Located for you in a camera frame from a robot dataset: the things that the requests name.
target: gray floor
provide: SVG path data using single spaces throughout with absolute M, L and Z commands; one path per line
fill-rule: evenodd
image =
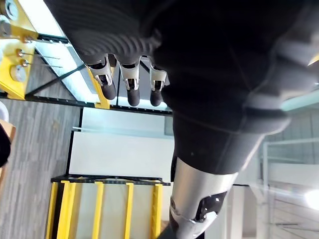
M 45 67 L 33 67 L 29 90 L 55 78 Z M 72 99 L 61 85 L 42 96 Z M 8 175 L 0 198 L 0 239 L 42 239 L 45 233 L 50 178 L 65 172 L 72 126 L 80 108 L 2 100 L 9 110 L 16 137 Z

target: black metal frame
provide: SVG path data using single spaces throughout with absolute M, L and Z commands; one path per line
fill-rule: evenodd
M 51 182 L 69 181 L 70 183 L 95 183 L 102 182 L 104 184 L 126 184 L 128 182 L 136 185 L 162 184 L 163 186 L 170 186 L 170 183 L 163 182 L 162 178 L 153 177 L 130 177 L 130 176 L 99 176 L 99 175 L 60 175 L 51 178 Z
M 62 43 L 62 44 L 69 44 L 69 40 L 66 37 L 59 37 L 59 36 L 52 36 L 52 35 L 46 35 L 46 34 L 39 34 L 38 40 L 43 40 L 43 41 L 50 41 L 50 42 L 55 42 L 55 43 Z M 47 61 L 45 58 L 42 57 L 42 60 L 46 63 Z M 141 65 L 146 71 L 150 72 L 149 68 L 141 62 Z M 87 108 L 95 108 L 95 104 L 91 102 L 84 102 L 84 101 L 77 101 L 77 100 L 67 100 L 67 99 L 61 99 L 61 98 L 54 98 L 54 97 L 43 97 L 43 96 L 35 96 L 36 93 L 54 85 L 57 82 L 61 82 L 63 79 L 66 77 L 70 76 L 71 74 L 80 71 L 85 68 L 85 65 L 82 64 L 78 66 L 76 69 L 65 73 L 62 76 L 58 76 L 51 68 L 52 73 L 56 76 L 55 79 L 49 81 L 48 83 L 30 91 L 25 95 L 25 100 L 26 101 L 31 101 L 31 102 L 40 102 L 40 103 L 47 103 L 47 104 L 58 104 L 58 105 L 65 105 L 65 106 L 76 106 L 76 107 L 87 107 Z M 7 97 L 7 93 L 0 93 L 0 98 L 3 99 L 9 99 Z M 160 116 L 171 116 L 172 112 L 171 111 L 161 111 L 161 110 L 150 110 L 150 109 L 144 109 L 144 108 L 136 108 L 136 107 L 127 107 L 127 106 L 120 106 L 118 104 L 118 100 L 116 101 L 115 105 L 110 105 L 110 110 L 114 111 L 124 111 L 124 112 L 131 112 L 131 113 L 140 113 L 140 114 L 148 114 L 148 115 L 160 115 Z

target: ceiling light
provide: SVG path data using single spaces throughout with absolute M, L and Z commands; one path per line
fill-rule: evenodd
M 319 210 L 319 190 L 313 190 L 305 194 L 305 199 L 309 207 Z

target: yellow bracket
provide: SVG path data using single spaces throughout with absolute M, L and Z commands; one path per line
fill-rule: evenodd
M 98 191 L 96 194 L 92 239 L 99 239 L 100 225 L 101 225 L 101 212 L 103 207 L 104 184 L 102 182 L 95 182 L 95 184 L 98 186 Z
M 156 239 L 160 235 L 162 198 L 163 185 L 155 184 L 153 189 L 153 203 L 151 216 L 151 239 Z
M 61 181 L 64 184 L 57 239 L 69 239 L 73 205 L 77 183 Z
M 134 184 L 126 183 L 126 185 L 128 186 L 128 204 L 126 209 L 124 239 L 130 239 Z
M 95 103 L 95 108 L 101 108 L 101 109 L 109 109 L 110 108 L 110 103 L 109 101 L 104 97 L 103 93 L 102 93 L 102 89 L 101 86 L 99 85 L 99 83 L 97 82 L 97 80 L 94 78 L 94 76 L 92 75 L 91 71 L 89 69 L 88 73 L 90 76 L 90 79 L 92 81 L 92 84 L 95 88 L 96 93 L 99 96 L 99 103 Z
M 54 182 L 54 183 L 52 183 L 52 187 L 51 187 L 51 196 L 50 196 L 50 204 L 49 204 L 48 221 L 47 221 L 47 225 L 46 225 L 45 239 L 52 239 L 54 210 L 55 210 L 55 202 L 56 202 L 57 192 L 58 192 L 58 183 Z
M 14 0 L 17 10 L 18 19 L 13 21 L 10 20 L 12 25 L 12 35 L 18 36 L 23 39 L 25 36 L 31 36 L 37 39 L 38 34 L 32 26 L 27 15 L 23 11 L 18 0 Z M 25 67 L 26 80 L 24 82 L 18 82 L 12 79 L 10 75 L 11 68 L 15 65 L 20 64 L 21 57 L 17 57 L 16 49 L 22 49 L 25 53 L 34 53 L 35 43 L 25 44 L 18 39 L 0 39 L 1 49 L 3 51 L 3 59 L 0 63 L 0 88 L 8 93 L 8 97 L 12 99 L 24 100 L 25 90 L 28 83 L 30 74 L 30 66 Z M 23 57 L 28 62 L 32 63 L 33 56 L 25 55 Z

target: robotic hand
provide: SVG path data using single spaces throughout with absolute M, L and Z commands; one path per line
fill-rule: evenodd
M 318 53 L 315 0 L 45 2 L 95 76 L 108 75 L 105 54 L 116 56 L 132 104 L 139 56 L 151 57 L 152 80 L 159 69 L 169 76 L 163 89 L 151 81 L 173 111 L 175 138 L 170 228 L 160 239 L 205 231 L 264 136 L 289 123 L 281 103 L 318 81 L 317 63 L 309 65 Z

